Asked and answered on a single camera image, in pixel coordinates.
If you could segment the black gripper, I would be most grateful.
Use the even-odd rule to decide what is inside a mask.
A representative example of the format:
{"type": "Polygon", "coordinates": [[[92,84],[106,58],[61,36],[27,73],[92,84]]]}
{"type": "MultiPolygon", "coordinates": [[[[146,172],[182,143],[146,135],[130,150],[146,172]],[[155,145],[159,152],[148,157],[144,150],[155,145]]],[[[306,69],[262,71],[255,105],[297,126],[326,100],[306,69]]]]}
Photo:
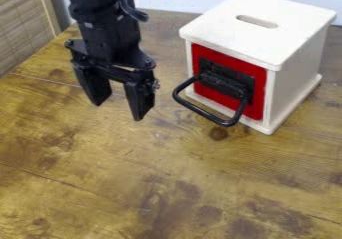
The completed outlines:
{"type": "Polygon", "coordinates": [[[112,94],[110,80],[124,84],[126,97],[135,121],[155,106],[160,88],[154,77],[155,62],[142,51],[140,28],[135,18],[123,14],[73,15],[81,33],[65,47],[79,84],[94,105],[100,106],[112,94]]]}

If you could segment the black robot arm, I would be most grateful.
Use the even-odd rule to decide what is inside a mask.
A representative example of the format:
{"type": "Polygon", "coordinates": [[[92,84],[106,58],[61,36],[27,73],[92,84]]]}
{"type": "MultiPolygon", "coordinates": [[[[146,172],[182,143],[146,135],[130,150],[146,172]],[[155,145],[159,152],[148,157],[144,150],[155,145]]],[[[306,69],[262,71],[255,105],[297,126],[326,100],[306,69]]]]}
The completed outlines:
{"type": "Polygon", "coordinates": [[[132,117],[142,120],[155,105],[159,82],[155,61],[140,50],[139,24],[148,15],[134,0],[69,0],[81,37],[65,42],[79,84],[95,105],[111,96],[111,83],[124,86],[132,117]]]}

